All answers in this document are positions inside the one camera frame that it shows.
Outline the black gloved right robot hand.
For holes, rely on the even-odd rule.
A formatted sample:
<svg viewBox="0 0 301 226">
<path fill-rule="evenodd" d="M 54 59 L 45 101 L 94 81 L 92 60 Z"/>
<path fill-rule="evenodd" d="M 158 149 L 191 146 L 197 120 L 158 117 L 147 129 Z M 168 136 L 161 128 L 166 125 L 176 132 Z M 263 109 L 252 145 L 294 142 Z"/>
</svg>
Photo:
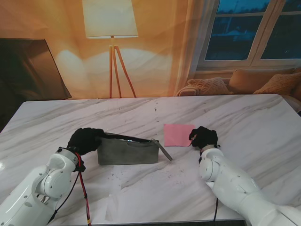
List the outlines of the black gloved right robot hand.
<svg viewBox="0 0 301 226">
<path fill-rule="evenodd" d="M 216 148 L 218 143 L 217 132 L 203 126 L 193 129 L 189 134 L 189 140 L 193 147 L 200 149 L 203 149 L 207 145 L 213 145 Z"/>
</svg>

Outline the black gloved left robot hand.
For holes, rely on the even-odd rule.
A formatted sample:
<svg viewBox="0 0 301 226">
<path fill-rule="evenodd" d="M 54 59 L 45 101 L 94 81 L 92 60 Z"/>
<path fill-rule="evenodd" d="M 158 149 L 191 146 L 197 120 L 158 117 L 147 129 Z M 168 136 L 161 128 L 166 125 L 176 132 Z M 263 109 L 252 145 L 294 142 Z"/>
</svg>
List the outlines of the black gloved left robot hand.
<svg viewBox="0 0 301 226">
<path fill-rule="evenodd" d="M 67 149 L 73 153 L 83 156 L 89 152 L 95 151 L 101 145 L 101 137 L 104 135 L 102 129 L 80 128 L 71 136 Z"/>
</svg>

